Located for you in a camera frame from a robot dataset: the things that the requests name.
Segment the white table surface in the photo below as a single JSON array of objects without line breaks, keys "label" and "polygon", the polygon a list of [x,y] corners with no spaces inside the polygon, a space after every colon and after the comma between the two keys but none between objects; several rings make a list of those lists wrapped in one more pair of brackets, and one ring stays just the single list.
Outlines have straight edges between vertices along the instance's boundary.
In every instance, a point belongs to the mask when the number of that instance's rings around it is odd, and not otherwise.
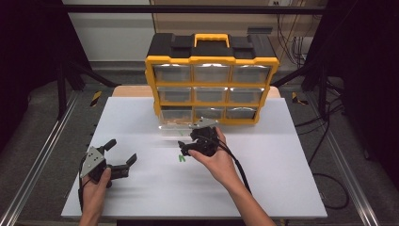
[{"label": "white table surface", "polygon": [[[110,97],[90,146],[112,138],[108,164],[124,164],[137,153],[128,178],[113,181],[103,216],[127,218],[237,218],[231,197],[194,158],[179,161],[177,140],[165,137],[153,98]],[[311,175],[291,115],[282,98],[267,99],[256,125],[220,125],[240,161],[252,194],[272,218],[325,218],[326,209]],[[78,177],[61,214],[80,218]]]}]

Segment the yellow storage organizer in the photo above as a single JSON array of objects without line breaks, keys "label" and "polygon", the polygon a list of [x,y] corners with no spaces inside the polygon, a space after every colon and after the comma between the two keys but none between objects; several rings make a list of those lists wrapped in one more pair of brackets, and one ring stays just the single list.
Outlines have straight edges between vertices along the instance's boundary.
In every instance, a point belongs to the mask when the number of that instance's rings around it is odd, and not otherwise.
[{"label": "yellow storage organizer", "polygon": [[161,124],[255,124],[279,60],[266,35],[158,33],[146,78]]}]

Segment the gray floor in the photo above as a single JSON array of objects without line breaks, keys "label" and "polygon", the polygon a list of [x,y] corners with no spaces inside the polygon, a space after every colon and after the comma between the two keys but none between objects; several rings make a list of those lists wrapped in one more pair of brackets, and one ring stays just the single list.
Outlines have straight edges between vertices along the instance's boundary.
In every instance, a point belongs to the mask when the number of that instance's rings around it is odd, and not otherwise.
[{"label": "gray floor", "polygon": [[[123,84],[145,84],[142,73],[119,71],[111,79]],[[84,91],[78,92],[78,101],[68,123],[63,129],[48,161],[46,162],[39,180],[36,182],[24,209],[18,217],[17,225],[55,225],[74,223],[71,219],[60,216],[66,196],[73,184],[79,161],[90,143],[95,125],[101,117],[106,97],[112,94],[112,89],[96,84],[85,78],[88,85]],[[310,105],[293,103],[292,92],[297,93],[298,99],[306,101],[307,96],[298,88],[299,80],[294,80],[279,89],[282,97],[293,117],[294,124],[313,119],[316,115]],[[103,92],[98,104],[89,106],[94,93]],[[334,99],[330,93],[328,99]],[[23,184],[25,176],[40,153],[40,149],[56,123],[57,96],[56,83],[50,83],[31,93],[29,108],[24,114],[18,130],[8,143],[6,149],[0,153],[0,213],[4,214]],[[340,148],[350,167],[371,204],[380,225],[399,225],[399,192],[393,186],[384,170],[375,161],[366,160],[362,146],[353,131],[347,117],[341,112],[331,115],[330,131],[337,139]],[[313,123],[298,127],[299,134],[310,131],[318,126]],[[323,135],[323,129],[318,128],[306,135],[300,135],[305,155],[311,157],[317,143]],[[331,156],[330,147],[323,142],[315,156],[311,170],[325,173],[337,178],[343,183]],[[324,196],[327,205],[341,205],[344,202],[343,190],[333,181],[315,176],[316,184]],[[342,210],[327,209],[328,218],[312,220],[291,220],[291,225],[363,225],[357,206],[351,201]],[[104,223],[115,225],[113,219],[103,219]],[[136,225],[159,225],[160,222],[136,221]]]}]

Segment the person's left hand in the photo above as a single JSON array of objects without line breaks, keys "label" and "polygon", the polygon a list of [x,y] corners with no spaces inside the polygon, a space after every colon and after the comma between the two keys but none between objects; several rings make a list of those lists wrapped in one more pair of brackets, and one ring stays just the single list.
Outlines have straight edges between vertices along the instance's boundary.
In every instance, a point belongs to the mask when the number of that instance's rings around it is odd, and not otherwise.
[{"label": "person's left hand", "polygon": [[106,184],[111,179],[111,169],[106,168],[96,185],[88,176],[83,178],[83,213],[79,225],[97,225],[104,209]]}]

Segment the hand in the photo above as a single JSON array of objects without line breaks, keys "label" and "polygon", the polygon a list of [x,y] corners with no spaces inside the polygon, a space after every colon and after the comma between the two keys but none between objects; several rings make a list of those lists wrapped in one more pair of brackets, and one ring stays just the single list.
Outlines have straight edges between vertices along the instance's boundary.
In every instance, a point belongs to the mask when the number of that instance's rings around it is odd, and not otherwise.
[{"label": "hand", "polygon": [[83,213],[79,225],[97,225],[104,209],[106,184],[111,179],[111,169],[106,168],[96,185],[86,176],[83,178]]},{"label": "hand", "polygon": [[[226,143],[226,137],[218,127],[216,128],[216,132],[219,139]],[[195,150],[189,150],[188,153],[202,163],[224,187],[232,187],[236,185],[236,183],[241,184],[241,180],[235,171],[231,157],[221,147],[217,148],[216,153],[212,157],[203,155]]]}]

